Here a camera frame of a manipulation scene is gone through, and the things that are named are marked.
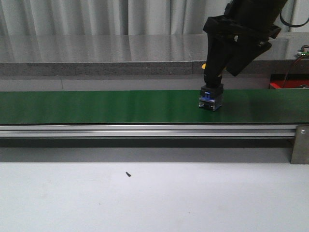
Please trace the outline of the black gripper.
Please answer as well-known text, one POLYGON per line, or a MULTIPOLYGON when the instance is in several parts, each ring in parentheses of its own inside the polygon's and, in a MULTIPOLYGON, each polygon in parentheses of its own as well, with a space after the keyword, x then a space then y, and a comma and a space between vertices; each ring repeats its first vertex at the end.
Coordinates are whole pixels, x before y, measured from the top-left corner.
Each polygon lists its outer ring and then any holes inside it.
POLYGON ((281 28, 274 24, 285 0, 232 0, 220 16, 208 17, 208 54, 204 81, 206 87, 219 87, 226 69, 237 76, 255 58, 268 51, 281 28))

